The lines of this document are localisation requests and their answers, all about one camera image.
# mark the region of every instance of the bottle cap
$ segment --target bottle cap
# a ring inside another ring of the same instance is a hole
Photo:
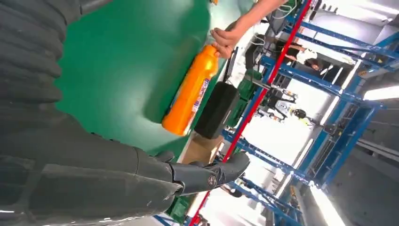
[[[206,45],[206,46],[204,47],[203,52],[204,52],[205,54],[207,54],[207,55],[214,56],[215,53],[217,52],[217,50],[216,50],[215,47],[213,47],[213,46],[211,46],[211,45]]]

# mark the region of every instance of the bottle label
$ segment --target bottle label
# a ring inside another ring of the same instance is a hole
[[[197,101],[195,101],[194,106],[192,107],[192,112],[196,113],[200,108],[202,98],[204,97],[205,91],[207,90],[209,85],[209,79],[205,79],[204,83],[202,83],[201,90],[199,91]]]
[[[186,129],[184,130],[185,134],[188,134],[190,132],[192,121],[194,120],[195,115],[196,115],[197,111],[200,108],[200,105],[201,105],[201,102],[202,102],[202,98],[204,97],[204,94],[205,94],[205,91],[208,88],[208,85],[209,85],[209,79],[205,79],[204,82],[202,83],[202,87],[201,87],[201,90],[199,91],[197,100],[195,101],[194,105],[192,106],[191,118],[190,118],[189,123],[187,124]]]

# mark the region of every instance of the blue metal rack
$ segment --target blue metal rack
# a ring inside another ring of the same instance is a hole
[[[295,22],[295,19],[293,17],[291,17],[291,16],[287,16],[287,20],[290,23]],[[334,38],[337,38],[337,39],[340,39],[340,40],[344,40],[344,41],[350,42],[350,43],[352,43],[354,45],[360,46],[361,48],[330,45],[330,44],[327,44],[325,42],[316,40],[315,38],[311,38],[311,37],[302,35],[300,33],[297,33],[296,37],[298,37],[300,39],[303,39],[303,40],[315,43],[317,45],[332,49],[332,50],[334,50],[336,52],[343,53],[343,54],[348,55],[350,57],[353,57],[355,59],[361,59],[366,64],[369,64],[369,65],[372,65],[372,66],[375,66],[375,67],[378,67],[378,68],[384,68],[384,69],[386,69],[388,71],[391,71],[391,72],[396,70],[395,68],[392,68],[391,65],[395,62],[395,60],[399,59],[399,52],[388,50],[385,47],[387,45],[390,45],[393,42],[396,42],[396,41],[399,40],[399,38],[398,38],[399,34],[397,34],[397,33],[392,35],[391,37],[386,38],[385,40],[383,40],[382,42],[380,42],[377,45],[370,45],[370,44],[365,43],[363,41],[360,41],[360,40],[351,38],[349,36],[342,35],[342,34],[339,34],[339,33],[324,29],[324,28],[321,28],[319,26],[316,26],[316,25],[313,25],[313,24],[310,24],[310,23],[302,22],[301,26],[302,27],[306,27],[306,28],[311,29],[311,30],[314,30],[316,32],[322,33],[322,34],[329,35],[331,37],[334,37]],[[283,31],[287,32],[287,33],[291,33],[291,28],[289,26],[286,26],[286,28]],[[369,58],[361,57],[361,56],[359,56],[357,54],[349,52],[348,50],[359,51],[359,52],[371,52],[371,53],[375,53],[375,54],[379,54],[379,55],[384,55],[384,56],[392,58],[393,61],[388,61],[387,63],[382,64],[382,63],[376,62],[374,60],[371,60]]]
[[[302,6],[299,9],[299,12],[303,11],[304,6]],[[294,24],[297,21],[297,18],[287,16],[286,17],[288,24]],[[371,70],[386,70],[386,71],[395,71],[396,68],[393,67],[393,65],[397,64],[399,62],[399,52],[398,51],[391,51],[387,49],[386,47],[391,45],[394,42],[399,41],[399,33],[396,33],[392,35],[391,37],[386,38],[382,42],[378,43],[377,45],[370,45],[368,43],[353,39],[351,37],[341,35],[332,31],[329,31],[327,29],[302,22],[301,23],[302,27],[306,27],[308,29],[312,29],[316,32],[323,33],[347,42],[350,42],[352,44],[355,44],[359,46],[359,48],[353,48],[353,47],[345,47],[345,46],[337,46],[337,45],[330,45],[328,43],[316,40],[315,38],[311,38],[305,35],[302,35],[300,33],[296,34],[296,37],[324,46],[326,48],[332,49],[334,51],[340,52],[342,54],[348,55],[350,57],[353,57],[355,59],[362,60],[365,64],[371,65],[372,69]],[[292,28],[290,25],[287,25],[284,29],[284,32],[291,33]],[[369,54],[375,54],[375,55],[384,55],[389,57],[390,59],[387,60],[386,62],[379,62],[375,61],[373,59],[370,59],[369,57],[362,57],[359,56],[352,51],[358,51],[358,52],[366,52]],[[261,65],[264,65],[266,67],[266,72],[264,73],[265,75],[270,75],[273,67],[276,64],[276,61],[273,60],[272,58],[269,58],[267,56],[263,56],[260,63]],[[337,174],[339,169],[342,167],[343,163],[349,156],[352,148],[355,146],[357,140],[360,138],[361,134],[363,131],[366,129],[367,125],[370,123],[371,118],[373,115],[376,113],[376,111],[383,106],[381,106],[380,103],[378,102],[373,102],[373,101],[364,101],[362,97],[357,95],[355,93],[355,90],[357,86],[359,85],[360,82],[360,77],[355,75],[350,82],[349,86],[346,89],[342,89],[339,86],[333,85],[330,82],[326,82],[316,76],[310,75],[308,73],[302,72],[300,70],[297,70],[295,68],[292,68],[287,65],[282,65],[279,68],[279,73],[285,77],[291,78],[291,79],[296,79],[298,81],[301,81],[305,84],[308,84],[312,87],[315,87],[317,89],[320,89],[324,92],[327,92],[333,96],[339,97],[338,104],[336,105],[334,111],[331,113],[330,117],[327,119],[327,124],[333,124],[339,121],[339,119],[342,117],[342,112],[344,109],[348,108],[349,105],[354,105],[356,106],[357,110],[354,113],[353,117],[350,118],[349,121],[347,121],[345,128],[341,132],[340,136],[334,140],[334,144],[331,145],[331,148],[326,152],[325,158],[322,159],[320,162],[319,167],[316,169],[315,174],[311,177],[306,174],[308,171],[312,160],[315,158],[315,156],[318,154],[319,150],[323,147],[323,144],[327,140],[327,138],[330,136],[328,133],[325,131],[321,131],[319,136],[315,139],[313,145],[310,147],[307,155],[303,159],[301,165],[299,166],[298,169],[293,168],[292,166],[286,164],[285,162],[269,155],[267,152],[251,145],[249,142],[247,142],[245,139],[241,138],[239,139],[237,146],[241,148],[242,150],[245,150],[249,154],[258,157],[259,159],[265,161],[268,164],[271,164],[272,166],[281,169],[283,172],[286,174],[290,174],[294,177],[296,181],[300,181],[304,184],[310,184],[313,180],[321,182],[322,185],[328,185],[334,176]],[[264,76],[262,79],[262,83],[267,82],[268,77]],[[260,96],[263,88],[259,87],[258,90],[256,91],[252,101],[249,103],[247,110],[244,112],[243,117],[247,118],[249,114],[249,110],[255,105],[255,100]],[[231,134],[228,131],[223,131],[223,136],[227,141],[232,141],[233,140],[233,134]],[[245,194],[247,197],[250,197],[254,199],[257,202],[262,203],[265,207],[271,209],[272,211],[275,212],[276,216],[279,216],[279,218],[283,218],[286,222],[293,226],[300,226],[301,224],[298,222],[298,216],[301,215],[301,212],[298,210],[293,210],[293,211],[288,211],[287,213],[284,213],[281,209],[282,208],[287,208],[291,210],[293,207],[289,205],[288,203],[285,203],[283,200],[276,198],[273,196],[271,193],[268,193],[267,191],[264,191],[262,188],[256,186],[253,184],[251,181],[243,179],[248,185],[250,185],[252,188],[254,188],[259,194],[262,195],[262,197],[265,199],[260,200],[258,199],[257,196],[251,194],[249,191],[246,189],[238,186],[235,183],[230,183],[231,187],[234,187],[235,189],[241,191],[243,194]],[[280,221],[277,220],[275,225],[280,225]]]
[[[264,198],[264,200],[259,199],[256,195],[252,194],[247,189],[235,184],[234,182],[230,182],[229,186],[242,192],[243,195],[245,195],[247,198],[261,203],[264,207],[273,211],[277,218],[284,219],[287,223],[289,223],[289,225],[302,226],[302,224],[299,222],[302,216],[302,212],[300,210],[274,197],[272,194],[263,190],[261,187],[255,185],[252,181],[245,178],[242,178],[242,180],[244,180],[244,182],[246,182],[248,185],[252,186],[256,190],[256,192],[258,192]]]
[[[229,142],[231,142],[233,140],[233,134],[230,133],[229,131],[223,130],[222,135],[223,135],[224,139]],[[307,184],[307,185],[313,184],[312,178],[307,176],[305,173],[295,169],[291,165],[277,159],[276,157],[268,154],[267,152],[261,150],[260,148],[258,148],[256,146],[250,144],[248,141],[246,141],[242,138],[239,139],[239,141],[237,143],[237,147],[248,152],[248,154],[251,154],[251,155],[261,159],[262,161],[272,165],[273,167],[281,169],[284,173],[291,174],[293,177],[295,177],[296,179],[298,179],[299,181],[301,181],[304,184]]]

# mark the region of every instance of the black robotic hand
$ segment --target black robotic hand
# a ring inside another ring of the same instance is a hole
[[[56,109],[66,27],[109,1],[0,0],[0,226],[153,215],[176,195],[236,179],[249,164],[244,154],[205,167],[169,163],[87,133]]]

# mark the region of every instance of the white shirt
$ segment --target white shirt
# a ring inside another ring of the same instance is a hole
[[[301,63],[301,64],[305,64],[305,61],[307,59],[316,59],[317,58],[317,53],[310,50],[310,49],[306,49],[305,51],[299,51],[299,53],[296,55],[296,60]]]

